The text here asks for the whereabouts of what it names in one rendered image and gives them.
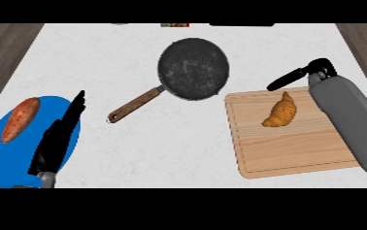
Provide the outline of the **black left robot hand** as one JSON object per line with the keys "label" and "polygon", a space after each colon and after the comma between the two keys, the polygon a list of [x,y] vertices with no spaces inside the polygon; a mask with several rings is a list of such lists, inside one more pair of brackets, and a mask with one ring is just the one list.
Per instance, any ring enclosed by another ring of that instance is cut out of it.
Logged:
{"label": "black left robot hand", "polygon": [[63,117],[54,120],[42,133],[26,171],[29,175],[38,176],[44,172],[57,173],[68,151],[72,130],[84,109],[84,91],[79,91],[68,105]]}

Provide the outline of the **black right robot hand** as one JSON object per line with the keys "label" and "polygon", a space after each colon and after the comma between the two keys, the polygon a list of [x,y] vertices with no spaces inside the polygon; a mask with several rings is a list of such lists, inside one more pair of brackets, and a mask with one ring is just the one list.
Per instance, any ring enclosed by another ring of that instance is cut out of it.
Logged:
{"label": "black right robot hand", "polygon": [[297,81],[306,75],[315,74],[319,80],[325,80],[337,75],[337,71],[327,58],[313,59],[303,68],[295,68],[292,72],[278,78],[267,86],[266,90],[273,91]]}

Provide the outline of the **golden brown croissant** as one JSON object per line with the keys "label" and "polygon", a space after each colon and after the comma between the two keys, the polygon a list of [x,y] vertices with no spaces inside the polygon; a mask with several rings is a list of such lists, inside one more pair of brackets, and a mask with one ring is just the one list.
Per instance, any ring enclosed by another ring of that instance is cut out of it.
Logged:
{"label": "golden brown croissant", "polygon": [[275,103],[267,118],[263,120],[260,125],[263,127],[281,127],[287,126],[297,113],[297,106],[294,99],[288,92],[282,93],[281,100]]}

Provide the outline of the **wooden cutting board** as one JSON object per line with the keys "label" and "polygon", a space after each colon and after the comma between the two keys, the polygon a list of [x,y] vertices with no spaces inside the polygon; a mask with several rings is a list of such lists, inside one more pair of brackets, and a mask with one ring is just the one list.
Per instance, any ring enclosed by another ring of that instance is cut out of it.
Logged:
{"label": "wooden cutting board", "polygon": [[[288,93],[297,113],[282,127],[264,127],[270,108]],[[224,108],[239,174],[247,179],[349,168],[358,165],[334,126],[304,87],[230,93]]]}

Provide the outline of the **blue oval placemat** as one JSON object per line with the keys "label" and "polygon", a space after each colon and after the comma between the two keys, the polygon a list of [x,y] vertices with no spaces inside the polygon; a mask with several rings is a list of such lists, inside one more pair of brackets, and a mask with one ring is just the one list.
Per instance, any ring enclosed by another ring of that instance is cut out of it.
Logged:
{"label": "blue oval placemat", "polygon": [[[39,187],[39,178],[26,173],[32,155],[42,138],[42,133],[48,129],[54,120],[63,117],[72,100],[69,101],[59,96],[41,96],[36,98],[39,100],[39,109],[35,118],[17,138],[8,144],[1,142],[1,134],[11,111],[0,119],[0,188]],[[79,120],[72,130],[68,142],[68,151],[59,171],[68,162],[73,150],[78,131]]]}

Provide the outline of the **orange sweet potato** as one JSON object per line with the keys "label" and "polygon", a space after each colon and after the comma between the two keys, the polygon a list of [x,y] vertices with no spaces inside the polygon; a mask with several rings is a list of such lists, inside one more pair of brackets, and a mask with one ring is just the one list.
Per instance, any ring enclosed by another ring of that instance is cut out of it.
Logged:
{"label": "orange sweet potato", "polygon": [[1,134],[1,142],[8,144],[31,124],[39,109],[36,97],[26,98],[13,108]]}

